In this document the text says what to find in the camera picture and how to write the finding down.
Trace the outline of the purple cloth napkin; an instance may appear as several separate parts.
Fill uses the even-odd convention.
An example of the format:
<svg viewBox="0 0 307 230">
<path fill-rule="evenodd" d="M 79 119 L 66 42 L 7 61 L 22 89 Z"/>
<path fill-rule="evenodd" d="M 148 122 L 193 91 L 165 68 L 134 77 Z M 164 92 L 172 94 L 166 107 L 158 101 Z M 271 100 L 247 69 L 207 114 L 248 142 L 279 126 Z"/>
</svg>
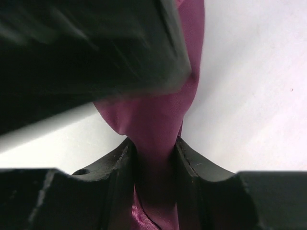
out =
<svg viewBox="0 0 307 230">
<path fill-rule="evenodd" d="M 136 146 L 133 230 L 177 230 L 179 228 L 172 152 L 181 133 L 184 115 L 190 108 L 199 83 L 204 39 L 204 2 L 177 2 L 191 73 L 174 94 L 124 100 L 95 106 L 103 119 Z"/>
</svg>

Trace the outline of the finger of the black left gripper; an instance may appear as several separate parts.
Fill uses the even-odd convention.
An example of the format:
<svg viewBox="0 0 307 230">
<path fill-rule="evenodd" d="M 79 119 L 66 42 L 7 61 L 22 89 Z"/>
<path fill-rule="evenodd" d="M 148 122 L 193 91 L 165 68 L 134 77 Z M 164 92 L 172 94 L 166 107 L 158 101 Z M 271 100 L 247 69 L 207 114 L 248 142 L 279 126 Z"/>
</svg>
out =
<svg viewBox="0 0 307 230">
<path fill-rule="evenodd" d="M 190 72 L 173 0 L 3 0 L 0 133 L 88 102 L 173 92 Z"/>
</svg>

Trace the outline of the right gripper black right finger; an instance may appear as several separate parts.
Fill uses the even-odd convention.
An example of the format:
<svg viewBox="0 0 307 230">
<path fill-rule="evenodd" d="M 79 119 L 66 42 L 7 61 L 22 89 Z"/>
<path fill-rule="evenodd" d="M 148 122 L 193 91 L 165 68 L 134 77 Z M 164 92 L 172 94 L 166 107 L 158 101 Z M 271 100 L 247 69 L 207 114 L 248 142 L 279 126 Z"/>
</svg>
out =
<svg viewBox="0 0 307 230">
<path fill-rule="evenodd" d="M 177 213 L 182 230 L 304 230 L 304 171 L 232 173 L 178 138 Z"/>
</svg>

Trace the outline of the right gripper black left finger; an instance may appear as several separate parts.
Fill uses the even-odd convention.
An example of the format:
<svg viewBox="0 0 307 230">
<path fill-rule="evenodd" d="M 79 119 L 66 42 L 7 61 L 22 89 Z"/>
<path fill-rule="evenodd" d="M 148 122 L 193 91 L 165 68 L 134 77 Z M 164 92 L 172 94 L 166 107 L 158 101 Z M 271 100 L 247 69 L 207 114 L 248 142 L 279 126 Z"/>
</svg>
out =
<svg viewBox="0 0 307 230">
<path fill-rule="evenodd" d="M 58 169 L 2 169 L 1 229 L 128 230 L 134 152 L 125 139 L 71 175 Z"/>
</svg>

